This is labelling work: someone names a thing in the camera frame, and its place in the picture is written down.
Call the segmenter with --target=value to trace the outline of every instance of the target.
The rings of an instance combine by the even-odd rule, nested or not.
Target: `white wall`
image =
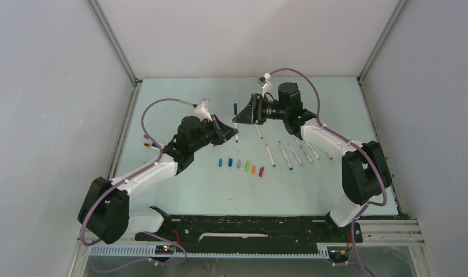
[[[397,2],[99,1],[139,78],[357,76]]]
[[[468,276],[468,1],[409,1],[364,88],[440,276]]]
[[[63,276],[131,84],[85,1],[0,1],[0,276]]]

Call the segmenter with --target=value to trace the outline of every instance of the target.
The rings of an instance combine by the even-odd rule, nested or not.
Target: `white arm segment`
[[[348,143],[344,142],[339,137],[336,137],[324,130],[315,118],[310,119],[301,127],[301,133],[302,139],[311,144],[316,144],[327,154],[333,156],[339,161],[342,160],[342,156],[344,156],[346,152],[353,152],[356,150],[356,148],[348,145]],[[352,142],[359,147],[362,146],[359,141],[353,140]],[[351,223],[354,216],[356,216],[363,207],[364,205],[360,206],[353,203],[345,194],[342,194],[337,205],[331,210],[330,216],[337,226],[344,227]]]
[[[145,170],[134,178],[127,179],[128,176],[131,176],[133,173],[138,172],[152,163],[154,162],[146,163],[129,174],[111,179],[112,185],[125,179],[125,184],[119,186],[118,189],[126,190],[130,197],[130,203],[132,203],[134,198],[143,194],[146,190],[156,186],[165,179],[175,176],[178,170],[178,164],[172,157],[163,154],[161,161],[156,163],[153,168]],[[130,219],[125,234],[135,234],[143,231],[154,233],[157,232],[164,221],[160,213],[150,208],[130,210],[129,216]]]

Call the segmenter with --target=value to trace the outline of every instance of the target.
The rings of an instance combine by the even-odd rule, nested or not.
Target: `light blue table surface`
[[[320,94],[321,118],[339,133],[367,142],[374,140],[372,126],[366,112],[357,80],[354,77],[311,77]],[[304,107],[315,113],[316,98],[310,86],[299,77],[274,77],[272,94],[278,97],[278,85],[298,83]],[[161,98],[180,98],[198,103],[211,101],[210,113],[231,126],[233,103],[241,111],[251,93],[261,93],[257,78],[149,78],[145,79],[135,106],[130,130],[119,163],[118,175],[126,174],[154,159],[157,152],[146,148],[147,140],[140,126],[144,109]],[[193,115],[193,108],[176,102],[163,102],[149,110],[145,125],[149,134],[162,143],[169,142],[177,132],[181,119]],[[131,208],[156,205],[170,214],[204,215],[325,215],[341,197],[341,165],[329,160],[316,147],[321,160],[309,163],[290,136],[282,121],[268,120],[260,126],[264,139],[256,128],[239,125],[239,143],[232,138],[227,143],[208,145],[197,151],[194,162],[178,176],[168,179],[131,203]],[[281,141],[293,164],[289,171],[279,148]],[[268,144],[276,167],[272,167],[266,152]],[[300,166],[288,148],[290,143],[304,164]],[[219,158],[223,166],[218,166]],[[228,167],[228,159],[234,164]],[[237,160],[242,161],[240,169]],[[244,170],[249,160],[255,165],[255,175]],[[258,176],[264,166],[263,177]],[[385,207],[370,207],[365,215],[396,215],[391,189]]]

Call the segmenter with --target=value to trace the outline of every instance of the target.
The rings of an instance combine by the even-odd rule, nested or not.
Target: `robotic arm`
[[[99,177],[91,183],[78,215],[82,224],[96,201],[114,185],[115,188],[101,201],[87,223],[92,231],[107,244],[112,244],[125,233],[156,232],[163,222],[160,212],[154,209],[129,212],[129,203],[156,184],[183,172],[194,159],[194,153],[202,147],[221,145],[238,133],[208,112],[209,100],[203,99],[195,107],[196,116],[182,119],[178,133],[163,148],[158,162],[149,162],[129,174],[112,180]]]
[[[381,193],[381,187],[371,168],[364,167],[366,159],[352,146],[321,126],[316,114],[303,108],[296,83],[278,86],[278,100],[269,100],[264,94],[271,83],[269,74],[259,79],[263,93],[253,93],[248,105],[233,118],[234,123],[263,124],[267,119],[281,119],[289,134],[321,147],[342,163],[344,194],[325,217],[331,231],[338,233],[347,226],[364,205]],[[390,172],[379,143],[351,141],[362,148],[376,165],[385,188],[392,184]]]

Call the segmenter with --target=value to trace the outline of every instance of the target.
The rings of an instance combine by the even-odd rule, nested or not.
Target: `perforated metal strip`
[[[122,256],[122,257],[182,257],[181,252],[173,255],[156,254],[157,245],[153,244],[98,244],[89,251],[90,256]],[[266,259],[328,259],[327,247],[319,246],[318,253],[312,254],[225,254],[225,253],[188,253],[191,258],[266,258]]]

